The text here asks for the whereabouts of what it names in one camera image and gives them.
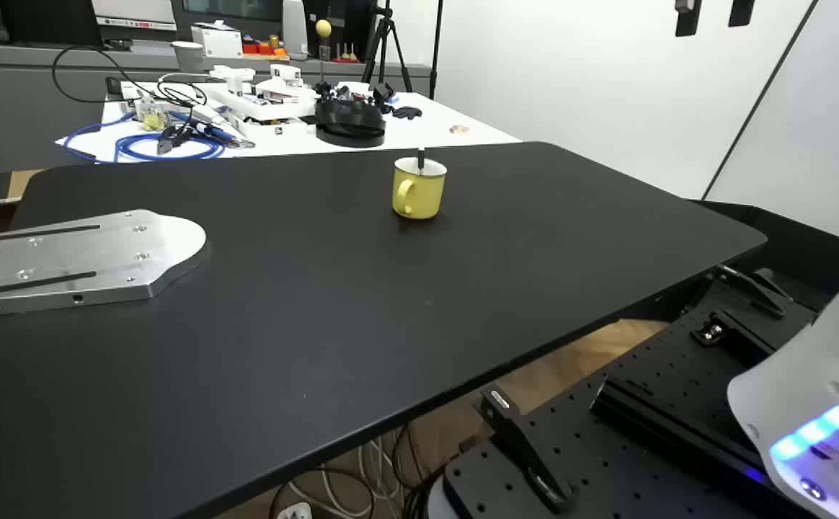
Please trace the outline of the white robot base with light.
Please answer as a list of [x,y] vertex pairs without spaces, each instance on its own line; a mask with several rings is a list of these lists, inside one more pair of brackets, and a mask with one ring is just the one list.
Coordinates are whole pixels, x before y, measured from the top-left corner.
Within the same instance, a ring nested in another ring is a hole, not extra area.
[[727,404],[769,482],[839,519],[839,293],[777,351],[727,382]]

